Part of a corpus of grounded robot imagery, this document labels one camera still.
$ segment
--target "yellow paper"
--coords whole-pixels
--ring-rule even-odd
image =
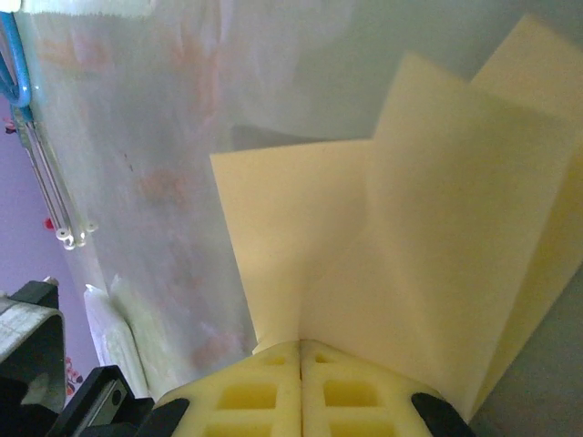
[[[468,418],[575,137],[407,56],[373,139],[214,156],[260,349],[320,340]]]
[[[583,54],[526,16],[473,80],[498,96],[583,124]],[[583,141],[571,160],[474,412],[583,261]]]

